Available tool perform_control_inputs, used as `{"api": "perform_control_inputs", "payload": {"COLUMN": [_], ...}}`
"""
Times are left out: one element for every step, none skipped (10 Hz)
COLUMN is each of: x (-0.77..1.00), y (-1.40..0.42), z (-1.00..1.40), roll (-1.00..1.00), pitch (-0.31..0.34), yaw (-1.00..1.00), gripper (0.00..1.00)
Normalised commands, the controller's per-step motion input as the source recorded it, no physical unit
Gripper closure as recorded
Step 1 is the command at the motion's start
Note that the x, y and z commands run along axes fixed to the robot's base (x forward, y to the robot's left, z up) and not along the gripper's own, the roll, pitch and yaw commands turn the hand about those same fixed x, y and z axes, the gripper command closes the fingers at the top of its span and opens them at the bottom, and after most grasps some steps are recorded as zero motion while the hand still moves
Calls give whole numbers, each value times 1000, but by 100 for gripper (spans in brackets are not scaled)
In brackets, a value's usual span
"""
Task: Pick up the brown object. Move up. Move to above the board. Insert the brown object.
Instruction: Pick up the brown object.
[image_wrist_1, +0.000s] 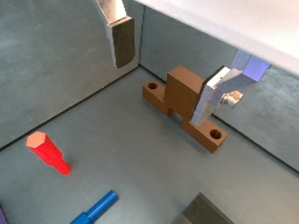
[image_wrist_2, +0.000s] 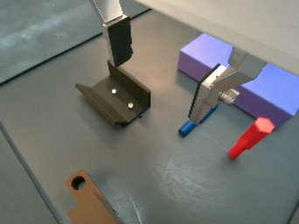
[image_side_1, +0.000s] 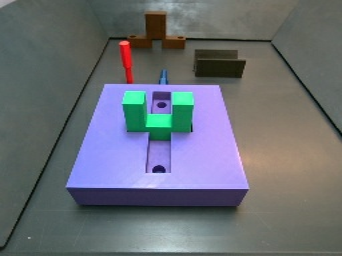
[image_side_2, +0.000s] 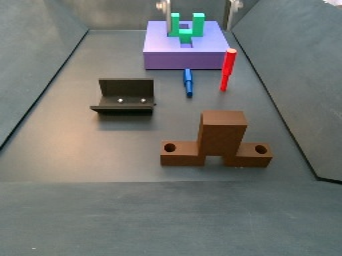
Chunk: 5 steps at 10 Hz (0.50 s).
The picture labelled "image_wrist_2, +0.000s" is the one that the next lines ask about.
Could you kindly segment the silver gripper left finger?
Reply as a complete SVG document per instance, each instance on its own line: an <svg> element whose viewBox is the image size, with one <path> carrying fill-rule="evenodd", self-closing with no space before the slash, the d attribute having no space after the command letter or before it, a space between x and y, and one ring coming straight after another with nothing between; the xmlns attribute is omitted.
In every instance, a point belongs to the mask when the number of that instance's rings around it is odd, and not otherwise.
<svg viewBox="0 0 299 224"><path fill-rule="evenodd" d="M102 21L111 63L119 67L134 54L130 16L124 14L119 0L90 0L90 3Z"/></svg>

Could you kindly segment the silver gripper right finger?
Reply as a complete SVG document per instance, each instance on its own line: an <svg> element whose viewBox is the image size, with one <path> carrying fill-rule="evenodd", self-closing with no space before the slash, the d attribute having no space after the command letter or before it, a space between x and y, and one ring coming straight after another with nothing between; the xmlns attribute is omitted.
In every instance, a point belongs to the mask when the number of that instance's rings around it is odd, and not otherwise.
<svg viewBox="0 0 299 224"><path fill-rule="evenodd" d="M234 47L229 67L218 64L197 87L190 120L198 123L219 102L231 105L239 97L237 87L258 77L266 64L257 56Z"/></svg>

